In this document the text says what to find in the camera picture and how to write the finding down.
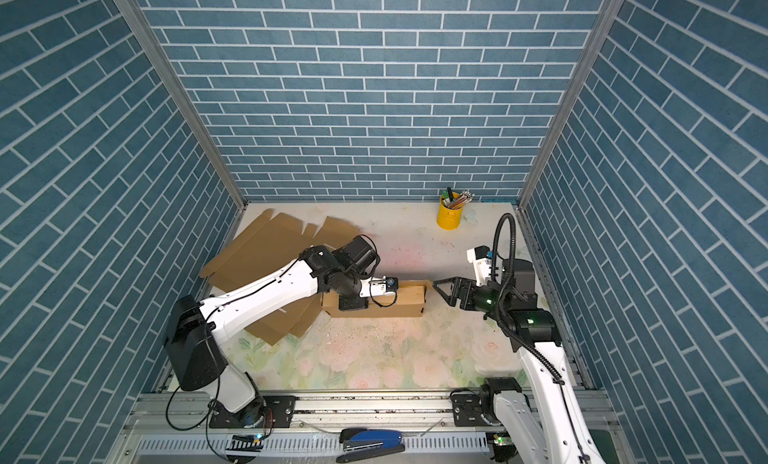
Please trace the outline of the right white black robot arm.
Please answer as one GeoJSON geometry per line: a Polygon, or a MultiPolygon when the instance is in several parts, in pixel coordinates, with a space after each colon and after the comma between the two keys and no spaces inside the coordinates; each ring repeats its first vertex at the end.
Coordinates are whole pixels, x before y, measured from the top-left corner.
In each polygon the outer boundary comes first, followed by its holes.
{"type": "Polygon", "coordinates": [[[497,324],[520,358],[538,409],[533,417],[517,384],[486,383],[480,394],[484,414],[504,428],[524,463],[603,463],[568,375],[554,317],[534,294],[515,287],[512,263],[483,258],[473,268],[473,279],[436,280],[433,289],[449,306],[480,312],[497,324]]]}

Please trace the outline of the cardboard box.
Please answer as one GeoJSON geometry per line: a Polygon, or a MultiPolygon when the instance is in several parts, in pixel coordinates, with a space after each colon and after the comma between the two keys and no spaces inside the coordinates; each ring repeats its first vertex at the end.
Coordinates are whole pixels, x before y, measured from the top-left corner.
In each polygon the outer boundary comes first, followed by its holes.
{"type": "Polygon", "coordinates": [[[394,296],[376,297],[382,307],[369,302],[366,309],[341,310],[339,296],[334,292],[325,294],[322,298],[322,310],[332,318],[418,318],[424,313],[428,289],[428,280],[401,281],[394,296]]]}

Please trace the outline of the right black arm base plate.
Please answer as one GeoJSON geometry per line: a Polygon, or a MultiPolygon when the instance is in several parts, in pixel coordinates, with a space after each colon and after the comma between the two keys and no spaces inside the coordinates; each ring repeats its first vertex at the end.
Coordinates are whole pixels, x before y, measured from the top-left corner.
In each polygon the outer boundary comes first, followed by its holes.
{"type": "Polygon", "coordinates": [[[456,427],[499,427],[493,407],[494,396],[502,391],[522,392],[522,387],[515,378],[486,378],[478,389],[457,388],[448,397],[453,409],[456,427]]]}

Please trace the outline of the blue black stapler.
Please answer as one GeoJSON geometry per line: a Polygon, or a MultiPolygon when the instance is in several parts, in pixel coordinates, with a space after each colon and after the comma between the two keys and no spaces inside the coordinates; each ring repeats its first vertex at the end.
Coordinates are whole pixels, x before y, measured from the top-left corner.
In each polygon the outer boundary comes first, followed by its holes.
{"type": "Polygon", "coordinates": [[[401,432],[389,429],[346,428],[339,436],[343,453],[337,463],[351,463],[405,451],[401,432]]]}

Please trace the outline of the cardboard sheet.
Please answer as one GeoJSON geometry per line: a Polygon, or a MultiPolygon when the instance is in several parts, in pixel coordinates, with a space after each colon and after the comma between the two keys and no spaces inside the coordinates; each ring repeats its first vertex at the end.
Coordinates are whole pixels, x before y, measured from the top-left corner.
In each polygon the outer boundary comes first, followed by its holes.
{"type": "MultiPolygon", "coordinates": [[[[334,217],[318,226],[268,209],[209,261],[200,277],[221,291],[233,291],[277,271],[308,247],[337,249],[359,234],[357,226],[334,217]]],[[[300,338],[321,313],[321,303],[319,294],[297,300],[245,330],[271,346],[288,335],[300,338]]]]}

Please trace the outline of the pens in cup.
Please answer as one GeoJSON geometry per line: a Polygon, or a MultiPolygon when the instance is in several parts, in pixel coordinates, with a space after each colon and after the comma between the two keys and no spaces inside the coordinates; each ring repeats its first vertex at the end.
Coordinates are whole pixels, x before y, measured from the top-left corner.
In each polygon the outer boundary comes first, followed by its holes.
{"type": "Polygon", "coordinates": [[[447,187],[442,193],[440,203],[445,209],[458,210],[472,202],[473,199],[474,195],[469,191],[457,193],[452,188],[447,187]]]}

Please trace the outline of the aluminium front rail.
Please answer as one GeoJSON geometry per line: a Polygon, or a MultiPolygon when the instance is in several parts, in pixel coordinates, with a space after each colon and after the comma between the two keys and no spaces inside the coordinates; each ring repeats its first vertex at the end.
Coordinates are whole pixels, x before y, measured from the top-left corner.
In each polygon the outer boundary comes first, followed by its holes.
{"type": "MultiPolygon", "coordinates": [[[[522,389],[533,417],[534,396],[522,389]]],[[[405,451],[372,463],[523,463],[502,426],[456,427],[449,390],[270,392],[292,395],[288,428],[214,429],[201,423],[201,393],[175,404],[144,394],[107,457],[109,463],[335,463],[346,428],[402,433],[405,451]]]]}

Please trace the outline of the yellow pen cup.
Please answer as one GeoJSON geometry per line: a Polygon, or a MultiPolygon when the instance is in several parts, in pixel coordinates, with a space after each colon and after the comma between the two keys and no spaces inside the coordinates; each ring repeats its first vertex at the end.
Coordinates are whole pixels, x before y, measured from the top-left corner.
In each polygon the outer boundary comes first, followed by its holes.
{"type": "Polygon", "coordinates": [[[462,212],[461,208],[451,207],[451,203],[446,195],[441,196],[436,223],[443,230],[456,230],[460,226],[462,212]]]}

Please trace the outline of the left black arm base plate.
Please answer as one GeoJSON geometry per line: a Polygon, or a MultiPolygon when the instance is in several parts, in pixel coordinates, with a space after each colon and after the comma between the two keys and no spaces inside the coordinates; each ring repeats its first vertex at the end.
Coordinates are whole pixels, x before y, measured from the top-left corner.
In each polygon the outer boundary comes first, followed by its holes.
{"type": "Polygon", "coordinates": [[[256,399],[236,413],[215,401],[209,426],[214,429],[288,428],[296,404],[292,395],[257,395],[256,399]]]}

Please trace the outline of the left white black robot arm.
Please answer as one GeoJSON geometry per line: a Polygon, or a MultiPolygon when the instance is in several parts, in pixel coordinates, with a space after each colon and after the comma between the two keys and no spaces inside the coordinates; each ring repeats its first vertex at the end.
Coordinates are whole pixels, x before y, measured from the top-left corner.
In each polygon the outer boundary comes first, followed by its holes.
{"type": "Polygon", "coordinates": [[[371,300],[395,297],[399,281],[376,277],[381,262],[362,235],[330,250],[313,246],[277,271],[220,296],[190,296],[172,307],[164,348],[184,392],[204,392],[231,414],[261,409],[255,382],[225,356],[222,346],[247,326],[298,300],[333,292],[345,309],[365,309],[371,300]]]}

